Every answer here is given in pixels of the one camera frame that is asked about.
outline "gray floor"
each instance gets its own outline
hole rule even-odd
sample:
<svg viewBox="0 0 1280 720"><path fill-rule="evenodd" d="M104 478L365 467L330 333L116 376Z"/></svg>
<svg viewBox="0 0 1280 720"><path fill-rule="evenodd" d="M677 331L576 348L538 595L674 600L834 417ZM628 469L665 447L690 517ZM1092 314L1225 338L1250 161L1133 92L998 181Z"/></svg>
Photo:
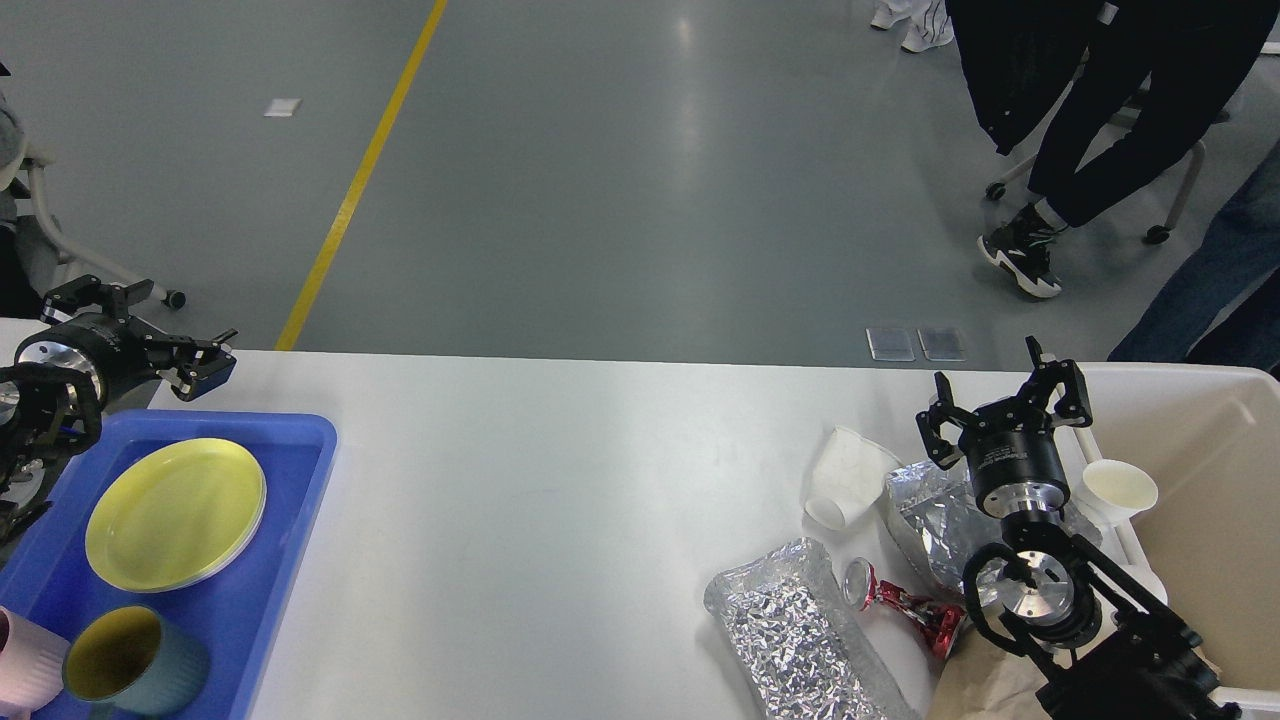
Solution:
<svg viewBox="0 0 1280 720"><path fill-rule="evenodd" d="M270 347L429 12L6 3L0 90L61 159L68 234L191 296L150 319ZM869 15L456 0L298 348L860 366L869 325L943 325L968 368L1024 369L1027 333L1098 360L1276 138L1266 58L1174 237L1138 242L1175 173L1064 240L1062 296L1024 300L974 249L1016 193L980 200L1012 159L955 46L906 55ZM271 97L300 114L262 118Z"/></svg>

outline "blue tray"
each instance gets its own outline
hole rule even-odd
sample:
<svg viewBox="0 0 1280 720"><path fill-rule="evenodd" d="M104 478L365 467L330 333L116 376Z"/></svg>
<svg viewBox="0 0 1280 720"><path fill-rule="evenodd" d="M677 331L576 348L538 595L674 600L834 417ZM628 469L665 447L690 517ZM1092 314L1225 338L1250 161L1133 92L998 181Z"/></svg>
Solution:
<svg viewBox="0 0 1280 720"><path fill-rule="evenodd" d="M179 591L137 594L113 588L88 566L84 527L115 478L166 445L220 437L248 448L266 474L257 534L225 570ZM129 410L109 418L102 439L76 457L54 487L54 507L0 571L0 605L67 639L99 615L142 603L200 638L212 666L200 696L174 719L248 715L289 588L320 509L337 433L317 415ZM38 720L82 719L88 705L63 692Z"/></svg>

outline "black and white sneaker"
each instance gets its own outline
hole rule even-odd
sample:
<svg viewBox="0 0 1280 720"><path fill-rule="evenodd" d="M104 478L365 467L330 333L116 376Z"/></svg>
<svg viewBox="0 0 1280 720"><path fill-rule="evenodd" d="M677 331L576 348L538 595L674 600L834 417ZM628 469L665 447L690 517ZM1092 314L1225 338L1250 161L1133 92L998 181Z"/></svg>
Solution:
<svg viewBox="0 0 1280 720"><path fill-rule="evenodd" d="M1062 283L1048 268L1048 246L1056 231L1028 205L988 236L978 236L978 250L997 268L1014 277L1018 288L1042 300L1062 292Z"/></svg>

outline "pink cup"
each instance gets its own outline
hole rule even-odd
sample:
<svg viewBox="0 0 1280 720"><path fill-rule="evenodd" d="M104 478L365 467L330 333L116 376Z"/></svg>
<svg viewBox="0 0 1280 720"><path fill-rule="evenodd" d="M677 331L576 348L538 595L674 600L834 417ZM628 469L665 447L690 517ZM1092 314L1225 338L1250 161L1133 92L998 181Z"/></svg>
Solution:
<svg viewBox="0 0 1280 720"><path fill-rule="evenodd" d="M63 689L65 639L0 607L0 715L28 717Z"/></svg>

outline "black jacket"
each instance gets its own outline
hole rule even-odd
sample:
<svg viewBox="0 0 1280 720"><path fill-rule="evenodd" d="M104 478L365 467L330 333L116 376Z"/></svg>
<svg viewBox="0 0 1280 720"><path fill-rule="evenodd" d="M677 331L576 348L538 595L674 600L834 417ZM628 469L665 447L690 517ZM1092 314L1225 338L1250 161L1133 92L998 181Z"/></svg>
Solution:
<svg viewBox="0 0 1280 720"><path fill-rule="evenodd" d="M1062 95L1101 8L1102 0L947 0L973 109L997 152L1025 140Z"/></svg>

